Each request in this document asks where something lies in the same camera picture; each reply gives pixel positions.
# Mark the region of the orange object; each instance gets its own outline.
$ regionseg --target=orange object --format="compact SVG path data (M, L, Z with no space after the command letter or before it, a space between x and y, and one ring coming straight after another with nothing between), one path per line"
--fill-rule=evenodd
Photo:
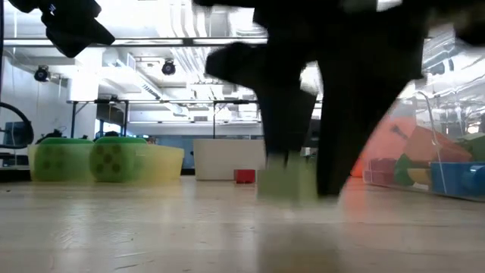
M436 132L439 145L434 145L433 131L417 126L409 137L404 153L413 162L437 162L438 149L442 162L469 162L471 153L463 149L442 133Z
M394 164L403 154L407 139L416 128L414 118L391 118L386 115L367 142L359 161L362 177L367 182L390 184L394 177Z

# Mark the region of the transparent plastic bin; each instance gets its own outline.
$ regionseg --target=transparent plastic bin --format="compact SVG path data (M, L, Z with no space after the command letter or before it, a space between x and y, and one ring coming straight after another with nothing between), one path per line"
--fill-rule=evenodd
M59 143L28 149L35 182L162 184L178 181L182 149L146 143Z

